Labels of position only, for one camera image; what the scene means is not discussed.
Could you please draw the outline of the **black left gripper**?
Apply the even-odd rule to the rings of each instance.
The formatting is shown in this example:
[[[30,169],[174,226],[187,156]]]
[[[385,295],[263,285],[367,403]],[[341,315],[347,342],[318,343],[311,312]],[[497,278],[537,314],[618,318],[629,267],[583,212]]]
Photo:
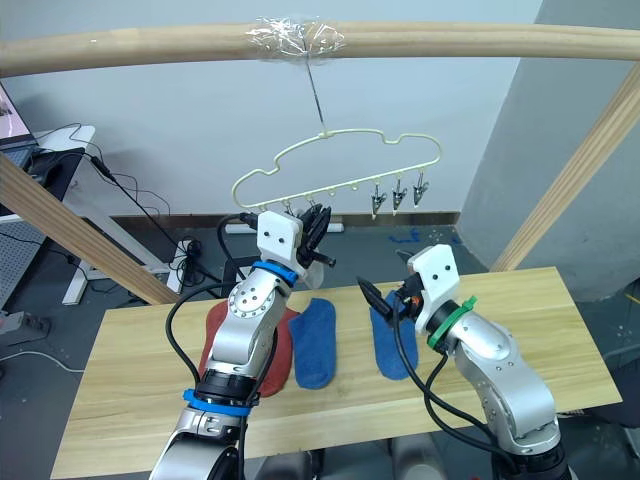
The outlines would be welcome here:
[[[318,250],[318,246],[325,237],[330,224],[331,208],[323,208],[318,216],[316,208],[309,208],[299,215],[299,219],[303,222],[304,233],[301,245],[296,252],[298,263],[303,268],[309,268],[314,262],[333,268],[336,265],[336,259],[322,254]]]

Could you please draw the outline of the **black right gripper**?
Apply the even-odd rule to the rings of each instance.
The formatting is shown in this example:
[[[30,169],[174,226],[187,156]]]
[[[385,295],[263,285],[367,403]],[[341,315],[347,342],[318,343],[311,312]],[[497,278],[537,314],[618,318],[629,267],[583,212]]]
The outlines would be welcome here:
[[[397,249],[395,253],[407,269],[411,270],[414,253],[402,249]],[[402,282],[396,292],[391,291],[386,297],[372,282],[362,277],[357,277],[357,284],[367,304],[383,319],[393,319],[396,316],[397,297],[401,318],[416,321],[423,309],[422,291],[424,285],[418,273],[411,274]]]

